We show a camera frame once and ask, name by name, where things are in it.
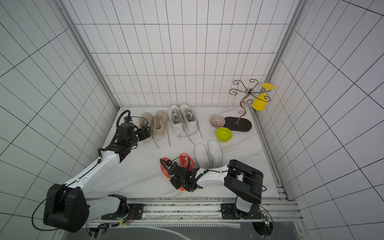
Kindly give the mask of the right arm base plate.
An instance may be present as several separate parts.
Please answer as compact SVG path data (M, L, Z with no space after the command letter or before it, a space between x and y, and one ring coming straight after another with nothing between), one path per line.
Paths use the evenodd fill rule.
M223 220L261 220L264 215L257 204L252 204L249 212L242 212L236 208L236 204L221 204Z

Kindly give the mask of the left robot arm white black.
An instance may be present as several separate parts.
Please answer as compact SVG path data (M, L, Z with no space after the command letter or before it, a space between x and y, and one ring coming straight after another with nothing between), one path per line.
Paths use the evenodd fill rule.
M128 205L125 196L110 194L96 200L87 198L94 186L121 163L138 142L151 138L149 120L140 118L144 125L136 126L133 118L129 110L120 114L111 142L98 149L96 160L64 184L54 184L49 188L43 200L45 225L75 233L96 218L117 220L119 224L135 219L137 213Z

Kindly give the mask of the white shoe insole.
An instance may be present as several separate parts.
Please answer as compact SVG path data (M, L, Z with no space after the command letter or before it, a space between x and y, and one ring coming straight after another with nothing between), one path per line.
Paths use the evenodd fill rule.
M195 145L194 153L200 168L210 169L212 167L212 163L209 159L209 155L204 144Z
M211 140L208 142L208 148L213 160L213 168L219 168L223 166L223 153L221 146L217 141Z

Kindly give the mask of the white sneaker with laces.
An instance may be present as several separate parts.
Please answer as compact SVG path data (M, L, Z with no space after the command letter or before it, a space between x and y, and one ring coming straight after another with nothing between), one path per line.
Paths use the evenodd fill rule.
M188 139L192 143L194 143L191 139L191 135L196 134L197 132L199 132L201 137L203 138L202 132L200 130L198 118L196 116L196 113L192 110L192 108L187 104L181 104L180 111L186 123L186 126L184 127L184 132L186 133Z

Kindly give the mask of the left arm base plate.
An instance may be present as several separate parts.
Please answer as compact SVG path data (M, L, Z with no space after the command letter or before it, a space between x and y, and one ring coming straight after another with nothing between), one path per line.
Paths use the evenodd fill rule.
M101 216L102 220L132 221L140 220L143 215L144 204L123 204L115 213Z

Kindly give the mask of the red orange shoe insole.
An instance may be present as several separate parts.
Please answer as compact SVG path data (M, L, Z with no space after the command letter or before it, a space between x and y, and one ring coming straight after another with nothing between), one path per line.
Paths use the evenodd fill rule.
M194 160L187 153L180 154L180 163L185 169L192 171L195 168Z

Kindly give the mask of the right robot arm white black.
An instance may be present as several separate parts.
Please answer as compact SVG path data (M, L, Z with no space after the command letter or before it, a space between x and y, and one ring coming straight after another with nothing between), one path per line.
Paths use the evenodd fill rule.
M216 169L195 168L188 156L179 156L180 164L168 158L160 159L162 172L169 177L175 189L194 192L212 186L224 186L236 194L237 210L248 213L252 205L262 202L264 174L240 161L230 160L229 164Z

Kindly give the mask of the beige shoe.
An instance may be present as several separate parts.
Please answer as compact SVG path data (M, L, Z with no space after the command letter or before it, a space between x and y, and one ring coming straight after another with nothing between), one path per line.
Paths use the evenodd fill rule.
M168 116L167 113L163 110L160 110L154 116L154 125L153 125L153 138L154 141L161 140L165 136L168 138L169 146L171 147L170 135L168 129Z
M144 143L149 142L152 139L159 139L162 135L162 124L160 124L157 115L152 116L150 113L144 113L139 121L139 127L151 131L151 136L143 140Z

